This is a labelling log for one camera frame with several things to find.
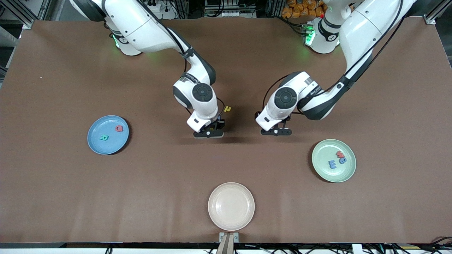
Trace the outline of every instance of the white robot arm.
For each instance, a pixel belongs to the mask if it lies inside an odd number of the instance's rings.
[[[117,47],[126,55],[172,48],[191,68],[173,85],[173,95],[185,108],[193,109],[187,124],[201,136],[222,137],[221,131],[206,131],[218,120],[218,106],[212,84],[216,74],[193,47],[160,20],[139,0],[70,0],[75,9],[92,21],[104,21]]]
[[[376,43],[404,17],[415,1],[365,0],[362,2],[354,12],[344,18],[345,21],[340,27],[339,40],[347,62],[345,74],[332,86],[331,90],[325,92],[306,72],[291,73],[281,82],[257,116],[256,122],[263,129],[261,133],[269,132],[275,125],[284,121],[295,107],[298,107],[308,119],[325,118],[336,102],[367,69]],[[331,0],[331,2],[345,3],[343,6],[347,9],[350,0]]]

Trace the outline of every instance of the table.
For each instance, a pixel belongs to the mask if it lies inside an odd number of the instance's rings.
[[[452,70],[434,26],[407,18],[360,81],[322,121],[293,115],[289,137],[254,122],[267,88],[293,71],[328,87],[338,48],[319,55],[276,19],[165,22],[217,71],[230,106],[222,139],[196,140],[171,85],[173,50],[118,51],[102,24],[36,21],[24,31],[0,91],[0,241],[208,242],[221,232],[207,201],[224,182],[253,194],[243,242],[430,242],[452,235]],[[126,118],[120,153],[86,143],[101,116]],[[314,145],[346,142],[358,167],[319,179]]]

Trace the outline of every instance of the green plate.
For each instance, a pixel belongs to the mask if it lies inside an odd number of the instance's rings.
[[[342,155],[343,164],[339,162]],[[325,139],[318,143],[312,152],[312,164],[317,173],[325,180],[333,183],[347,181],[355,173],[356,158],[352,149],[344,142],[336,139]]]

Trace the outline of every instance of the white plate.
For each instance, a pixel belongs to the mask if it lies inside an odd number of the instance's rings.
[[[240,183],[223,183],[210,194],[208,208],[215,225],[226,231],[237,231],[253,218],[254,198]]]

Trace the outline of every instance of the green light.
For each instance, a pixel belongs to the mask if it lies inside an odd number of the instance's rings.
[[[115,38],[115,36],[113,35],[113,40],[114,40],[114,42],[116,43],[116,47],[117,48],[119,48],[119,44],[118,44],[118,41],[116,40],[116,38]]]
[[[312,31],[307,37],[306,37],[306,44],[307,45],[311,45],[312,41],[314,40],[315,37],[315,31]]]

